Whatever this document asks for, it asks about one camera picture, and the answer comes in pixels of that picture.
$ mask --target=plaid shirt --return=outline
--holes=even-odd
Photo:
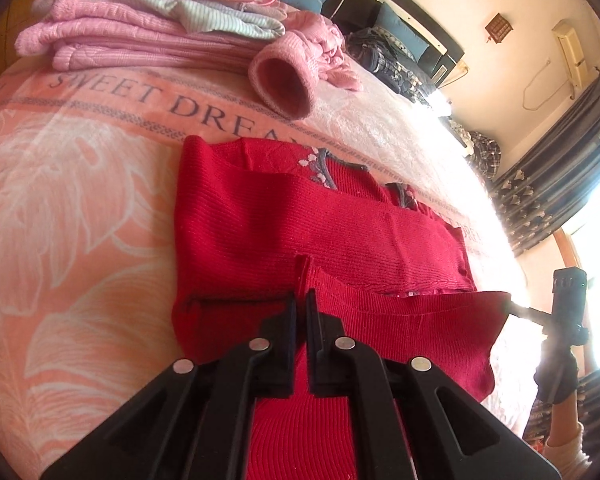
[[[370,29],[350,34],[347,40],[347,54],[360,65],[397,94],[428,107],[429,103],[418,91],[422,82],[400,64],[393,48],[386,38]]]
[[[467,160],[472,168],[476,169],[486,178],[493,178],[498,173],[502,152],[496,140],[479,134],[470,132],[471,140],[474,143],[474,152]]]

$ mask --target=stack of folded clothes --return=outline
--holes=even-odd
[[[44,18],[19,35],[16,52],[52,54],[62,72],[172,66],[248,73],[263,101],[289,119],[311,113],[320,79],[362,89],[338,28],[280,0],[36,0],[34,12]]]
[[[286,18],[279,0],[36,0],[34,11],[45,19],[20,34],[16,50],[53,52],[61,71],[149,65],[244,72],[285,33]]]

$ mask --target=black glove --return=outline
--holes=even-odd
[[[571,347],[544,341],[534,381],[538,385],[538,399],[551,404],[560,404],[577,390],[578,363]]]

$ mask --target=headboard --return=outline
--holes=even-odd
[[[439,86],[464,56],[464,50],[413,0],[327,0],[322,6],[322,14],[347,35],[373,27],[382,2],[387,2],[404,23],[429,43],[418,65]]]

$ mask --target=red sweater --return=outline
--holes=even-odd
[[[507,295],[473,292],[460,229],[408,188],[298,144],[192,136],[174,218],[173,323],[193,360],[219,358],[290,290],[302,305],[316,288],[320,310],[382,357],[429,357],[478,400],[493,389],[489,354]],[[248,479],[353,479],[346,400],[309,396],[302,345],[296,362],[292,398],[256,407]]]

